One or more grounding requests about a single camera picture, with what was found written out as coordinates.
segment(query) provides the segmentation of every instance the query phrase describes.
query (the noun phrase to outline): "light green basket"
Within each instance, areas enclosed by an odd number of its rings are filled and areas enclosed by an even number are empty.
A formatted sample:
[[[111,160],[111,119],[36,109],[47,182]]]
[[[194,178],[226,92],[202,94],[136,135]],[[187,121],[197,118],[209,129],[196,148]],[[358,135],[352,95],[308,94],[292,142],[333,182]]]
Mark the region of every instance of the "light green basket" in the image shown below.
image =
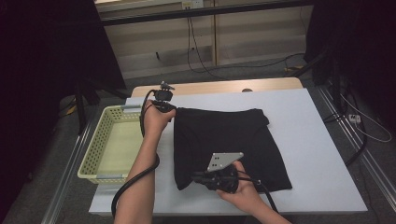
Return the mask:
[[[104,109],[79,166],[79,178],[94,184],[125,182],[143,141],[140,113],[124,113],[127,107],[115,105]]]

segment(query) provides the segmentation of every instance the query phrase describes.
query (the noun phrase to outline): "person's arm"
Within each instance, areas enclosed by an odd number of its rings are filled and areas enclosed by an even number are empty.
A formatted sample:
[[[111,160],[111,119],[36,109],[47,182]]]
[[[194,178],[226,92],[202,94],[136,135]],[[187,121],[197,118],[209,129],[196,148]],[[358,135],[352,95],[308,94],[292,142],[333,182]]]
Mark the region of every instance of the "person's arm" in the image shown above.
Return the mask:
[[[240,161],[235,161],[233,164],[238,171],[245,172],[245,168]],[[249,178],[243,173],[238,173],[238,176]],[[262,224],[289,223],[285,218],[272,210],[272,208],[270,208],[262,200],[256,189],[254,188],[253,183],[249,181],[239,180],[238,190],[235,194],[227,193],[219,189],[217,190],[217,194],[220,196],[221,199],[232,203],[238,209],[248,214],[251,214],[252,216],[257,218]]]
[[[151,101],[146,103],[145,136],[127,180],[148,169],[155,162],[158,142],[168,120],[176,111],[162,113]],[[120,196],[114,223],[151,223],[154,206],[154,172],[143,176]]]

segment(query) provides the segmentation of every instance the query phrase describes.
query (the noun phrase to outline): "black fabric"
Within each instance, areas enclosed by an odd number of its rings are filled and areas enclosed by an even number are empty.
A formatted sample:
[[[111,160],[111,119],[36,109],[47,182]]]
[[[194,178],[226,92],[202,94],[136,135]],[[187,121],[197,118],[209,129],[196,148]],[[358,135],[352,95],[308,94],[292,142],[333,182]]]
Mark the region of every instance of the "black fabric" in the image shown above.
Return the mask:
[[[243,152],[240,160],[251,178],[270,190],[291,189],[279,149],[260,109],[239,112],[178,108],[174,130],[175,180],[182,190],[193,172],[206,170],[214,152]],[[262,187],[256,186],[258,192]]]

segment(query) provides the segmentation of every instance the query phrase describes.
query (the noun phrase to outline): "black t-shirt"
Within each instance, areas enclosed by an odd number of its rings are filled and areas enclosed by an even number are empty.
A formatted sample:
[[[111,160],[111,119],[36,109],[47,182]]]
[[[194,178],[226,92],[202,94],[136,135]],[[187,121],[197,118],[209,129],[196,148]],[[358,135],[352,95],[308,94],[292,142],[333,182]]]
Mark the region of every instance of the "black t-shirt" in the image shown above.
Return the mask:
[[[239,112],[178,108],[175,116],[174,160],[177,188],[205,171],[214,152],[243,152],[246,173],[270,190],[291,189],[282,156],[260,109]],[[263,188],[256,186],[258,192]]]

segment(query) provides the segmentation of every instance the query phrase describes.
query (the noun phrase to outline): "white table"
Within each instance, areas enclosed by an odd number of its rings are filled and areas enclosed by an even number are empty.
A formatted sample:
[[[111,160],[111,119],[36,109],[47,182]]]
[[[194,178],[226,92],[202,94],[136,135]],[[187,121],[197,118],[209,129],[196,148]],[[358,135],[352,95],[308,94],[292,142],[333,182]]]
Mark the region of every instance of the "white table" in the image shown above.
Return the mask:
[[[132,103],[142,101],[142,97],[132,98]],[[293,186],[271,193],[280,213],[367,211],[306,89],[175,95],[172,104],[218,111],[263,110]],[[156,170],[155,216],[244,215],[203,185],[191,183],[182,191],[177,189],[173,175],[173,122],[163,132],[158,154],[161,163]],[[98,186],[90,213],[110,216],[111,201],[119,187]],[[262,197],[268,202],[265,194]]]

